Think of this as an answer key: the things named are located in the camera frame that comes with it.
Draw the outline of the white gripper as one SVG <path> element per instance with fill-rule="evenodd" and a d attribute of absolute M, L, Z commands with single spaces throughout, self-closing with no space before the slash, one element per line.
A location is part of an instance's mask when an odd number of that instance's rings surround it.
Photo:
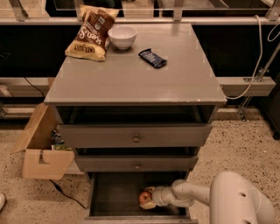
<path fill-rule="evenodd" d="M 164 207 L 175 200 L 175 195 L 170 186 L 149 186 L 144 188 L 146 192 L 152 193 L 152 200 L 155 202 L 141 203 L 140 207 L 144 210 L 153 209 L 156 206 Z"/>

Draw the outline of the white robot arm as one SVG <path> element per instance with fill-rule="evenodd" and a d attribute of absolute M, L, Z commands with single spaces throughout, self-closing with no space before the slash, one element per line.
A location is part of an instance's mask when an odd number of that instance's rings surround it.
<path fill-rule="evenodd" d="M 209 207 L 210 224 L 273 224 L 276 216 L 270 200 L 232 171 L 217 174 L 210 187 L 177 179 L 171 186 L 146 187 L 139 195 L 145 210 L 168 205 L 187 208 L 195 201 Z"/>

